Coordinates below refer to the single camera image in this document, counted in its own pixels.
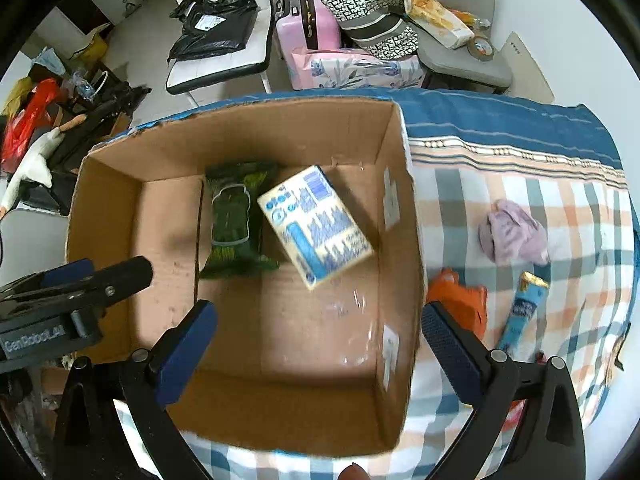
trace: crumpled lavender cloth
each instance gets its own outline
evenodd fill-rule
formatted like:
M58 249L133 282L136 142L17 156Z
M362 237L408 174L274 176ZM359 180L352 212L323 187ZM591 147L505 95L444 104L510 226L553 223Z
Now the crumpled lavender cloth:
M480 246L496 265L521 258L534 264L548 264L546 230L511 200L498 200L478 228Z

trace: checkered tablecloth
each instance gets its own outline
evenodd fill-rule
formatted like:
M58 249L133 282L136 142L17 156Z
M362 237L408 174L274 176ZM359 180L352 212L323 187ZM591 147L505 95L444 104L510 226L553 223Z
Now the checkered tablecloth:
M636 218L620 158L599 120L583 106L562 108L470 92L295 94L308 95L366 96L400 105L414 164L426 275L452 267L466 285L487 287L488 348L498 342L519 274L529 270L549 281L548 300L527 325L514 357L533 361L540 350L563 357L583 425L588 425L606 396L613 348L625 333L638 280ZM281 98L290 94L242 101ZM481 252L478 225L500 198L516 202L545 226L550 265L513 262L497 267ZM135 440L130 415L126 409L120 414L134 450L148 461ZM431 471L469 415L422 340L404 431L393 452L331 460L184 437L216 480L334 480L351 462L374 480L405 480ZM509 432L498 438L481 476L498 467L510 438ZM148 468L153 469L150 461Z

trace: white sticker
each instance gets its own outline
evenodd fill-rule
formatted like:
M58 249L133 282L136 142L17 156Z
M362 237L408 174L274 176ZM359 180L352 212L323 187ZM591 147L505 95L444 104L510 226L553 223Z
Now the white sticker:
M385 229L389 231L400 221L400 205L398 203L398 186L391 180L389 168L385 168L385 196L382 199L385 212Z
M385 325L382 332L382 359L385 362L385 373L382 378L385 390L389 388L389 378L391 372L396 371L398 364L398 349L400 348L400 338L393 330Z
M225 18L223 18L222 16L213 16L211 14L205 14L198 20L198 23L196 23L195 27L198 30L209 30L224 21L225 21Z

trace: green package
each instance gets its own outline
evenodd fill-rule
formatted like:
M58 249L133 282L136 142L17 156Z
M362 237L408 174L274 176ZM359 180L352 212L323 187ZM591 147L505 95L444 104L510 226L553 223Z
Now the green package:
M276 260L260 253L264 216L257 203L271 188L277 170L271 162L207 168L213 216L211 252L200 271L201 278L251 275L278 268Z

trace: pink suitcase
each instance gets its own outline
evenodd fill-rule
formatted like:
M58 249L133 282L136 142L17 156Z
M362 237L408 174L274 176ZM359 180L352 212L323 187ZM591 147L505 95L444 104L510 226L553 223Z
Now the pink suitcase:
M291 55L294 48L340 48L338 22L320 0L278 0L276 30L294 90L302 88Z

